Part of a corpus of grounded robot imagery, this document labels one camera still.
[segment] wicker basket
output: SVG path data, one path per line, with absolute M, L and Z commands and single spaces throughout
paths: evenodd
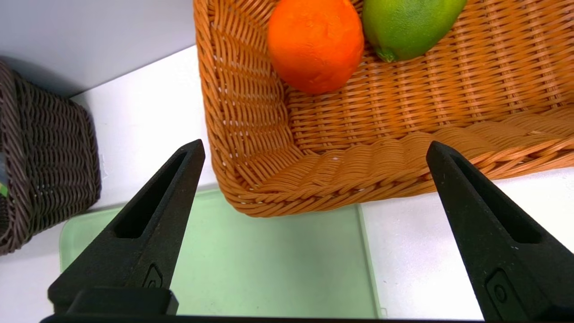
M 98 148 L 88 113 L 22 79 L 0 61 L 0 255 L 78 214 L 100 195 Z
M 240 212 L 433 191 L 432 140 L 490 178 L 574 166 L 572 0 L 468 0 L 424 57 L 387 64 L 367 46 L 346 87 L 325 95 L 273 71 L 266 24 L 276 2 L 195 0 L 213 168 Z

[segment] lime stem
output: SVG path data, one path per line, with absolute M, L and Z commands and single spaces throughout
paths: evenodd
M 384 60 L 387 63 L 392 63 L 398 60 L 397 55 L 395 55 L 393 51 L 391 51 L 390 49 L 378 48 L 375 51 L 377 52 L 377 56 L 379 56 L 382 60 Z

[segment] white wall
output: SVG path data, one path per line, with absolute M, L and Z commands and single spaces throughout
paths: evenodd
M 70 96 L 195 43 L 192 0 L 0 0 L 0 59 Z

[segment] woven pattern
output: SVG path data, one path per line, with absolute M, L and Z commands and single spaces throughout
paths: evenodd
M 276 2 L 195 0 L 212 164 L 240 212 L 430 192 L 432 140 L 493 179 L 574 166 L 572 1 L 468 0 L 425 56 L 387 64 L 367 45 L 347 85 L 324 95 L 273 71 L 265 40 Z
M 100 194 L 88 113 L 22 79 L 0 61 L 1 148 L 9 197 L 0 197 L 0 255 L 85 211 Z

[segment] white table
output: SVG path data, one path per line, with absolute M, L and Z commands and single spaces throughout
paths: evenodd
M 203 139 L 210 159 L 198 70 L 191 47 L 74 98 L 90 108 L 96 126 L 102 198 L 93 209 L 127 202 L 187 142 Z M 497 184 L 574 250 L 574 168 Z M 199 186 L 216 186 L 209 162 Z M 365 203 L 362 210 L 387 317 L 482 318 L 437 194 Z M 0 257 L 2 321 L 39 322 L 51 314 L 46 291 L 59 274 L 61 229 Z

